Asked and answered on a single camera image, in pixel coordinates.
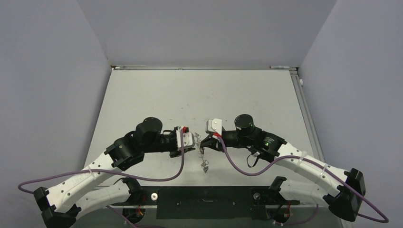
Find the silver perforated ring disc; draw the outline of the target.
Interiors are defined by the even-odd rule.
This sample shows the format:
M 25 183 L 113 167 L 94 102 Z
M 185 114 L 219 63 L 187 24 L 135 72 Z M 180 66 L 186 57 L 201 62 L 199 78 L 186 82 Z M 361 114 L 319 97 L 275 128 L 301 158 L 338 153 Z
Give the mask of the silver perforated ring disc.
M 204 149 L 201 147 L 201 136 L 198 133 L 194 133 L 195 145 L 197 146 L 198 155 L 201 159 L 201 167 L 204 173 L 209 170 L 209 162 L 204 158 Z

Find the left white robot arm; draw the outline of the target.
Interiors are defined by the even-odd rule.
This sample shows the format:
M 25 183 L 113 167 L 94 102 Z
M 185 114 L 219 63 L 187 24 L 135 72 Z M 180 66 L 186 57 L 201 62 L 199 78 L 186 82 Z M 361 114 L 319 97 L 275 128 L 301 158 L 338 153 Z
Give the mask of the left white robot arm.
M 168 152 L 171 158 L 180 157 L 182 170 L 184 154 L 195 149 L 194 135 L 186 126 L 165 131 L 162 127 L 159 119 L 147 117 L 78 174 L 53 187 L 36 189 L 33 195 L 45 226 L 69 228 L 94 210 L 116 203 L 138 203 L 142 197 L 139 177 L 125 176 L 112 186 L 95 188 L 142 162 L 146 153 Z

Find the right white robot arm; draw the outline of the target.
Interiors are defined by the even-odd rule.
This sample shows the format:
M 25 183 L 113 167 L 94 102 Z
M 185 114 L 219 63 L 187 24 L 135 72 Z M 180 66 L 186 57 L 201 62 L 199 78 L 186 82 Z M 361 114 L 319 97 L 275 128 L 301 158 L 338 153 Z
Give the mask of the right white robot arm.
M 208 136 L 201 141 L 202 148 L 224 152 L 231 165 L 246 174 L 231 160 L 228 149 L 247 149 L 257 159 L 278 165 L 306 178 L 310 183 L 276 177 L 269 189 L 274 203 L 297 200 L 327 206 L 340 219 L 354 222 L 365 196 L 364 175 L 352 168 L 347 171 L 328 165 L 294 147 L 285 139 L 262 130 L 253 117 L 241 114 L 235 118 L 235 130 L 226 131 L 221 119 L 206 122 Z

